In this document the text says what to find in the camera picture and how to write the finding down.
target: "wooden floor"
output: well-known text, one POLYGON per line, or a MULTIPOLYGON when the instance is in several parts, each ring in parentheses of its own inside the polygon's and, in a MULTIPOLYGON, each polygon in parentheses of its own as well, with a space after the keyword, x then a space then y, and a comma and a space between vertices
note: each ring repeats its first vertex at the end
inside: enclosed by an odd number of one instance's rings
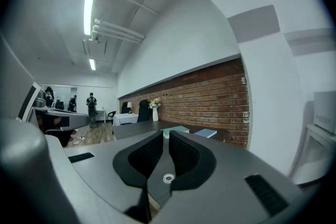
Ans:
POLYGON ((113 126, 110 121, 106 123, 97 122, 97 125, 93 128, 89 125, 81 127, 75 135, 71 136, 74 140, 69 141, 66 147, 86 146, 115 141, 112 128, 113 126))

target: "white ceiling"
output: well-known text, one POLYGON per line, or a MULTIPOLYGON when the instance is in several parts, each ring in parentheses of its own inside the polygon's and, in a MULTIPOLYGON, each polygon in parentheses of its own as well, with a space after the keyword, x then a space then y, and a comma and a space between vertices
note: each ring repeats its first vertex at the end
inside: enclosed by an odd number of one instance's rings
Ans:
MULTIPOLYGON (((133 0, 160 13, 171 0, 133 0)), ((14 53, 25 64, 34 62, 76 65, 90 70, 82 40, 84 0, 13 0, 1 26, 14 53)), ((93 19, 103 19, 117 25, 146 33, 157 19, 126 0, 94 0, 93 19)), ((127 41, 108 38, 97 48, 90 45, 97 70, 119 72, 127 55, 136 46, 127 41)))

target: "flowers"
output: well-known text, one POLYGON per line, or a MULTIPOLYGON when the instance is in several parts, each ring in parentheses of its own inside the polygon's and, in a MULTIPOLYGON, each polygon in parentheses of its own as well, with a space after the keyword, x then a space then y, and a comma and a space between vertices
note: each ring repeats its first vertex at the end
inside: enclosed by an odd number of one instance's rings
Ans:
POLYGON ((155 98, 154 100, 149 102, 149 108, 153 109, 153 108, 158 108, 161 106, 161 99, 160 97, 155 98))

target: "notebook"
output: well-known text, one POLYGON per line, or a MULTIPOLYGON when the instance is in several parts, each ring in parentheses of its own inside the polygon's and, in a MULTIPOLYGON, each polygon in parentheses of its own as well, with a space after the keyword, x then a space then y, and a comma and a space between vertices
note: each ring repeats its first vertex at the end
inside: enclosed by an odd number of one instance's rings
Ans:
POLYGON ((203 129, 203 130, 200 130, 194 134, 197 134, 199 136, 202 136, 202 137, 206 137, 206 138, 209 138, 213 135, 215 135, 217 133, 217 131, 214 131, 214 130, 209 130, 209 129, 203 129))
POLYGON ((166 139, 169 139, 169 131, 178 131, 178 132, 184 132, 184 133, 189 133, 189 129, 183 126, 176 126, 176 127, 171 127, 167 129, 162 129, 163 131, 163 137, 166 139))

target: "backpack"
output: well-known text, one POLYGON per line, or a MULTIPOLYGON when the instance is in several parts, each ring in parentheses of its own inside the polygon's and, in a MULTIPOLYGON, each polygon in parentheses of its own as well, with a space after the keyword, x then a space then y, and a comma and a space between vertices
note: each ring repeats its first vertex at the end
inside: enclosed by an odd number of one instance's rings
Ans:
POLYGON ((91 109, 94 109, 94 107, 95 107, 95 98, 94 97, 89 97, 89 99, 90 99, 90 102, 89 102, 89 109, 91 110, 91 109))

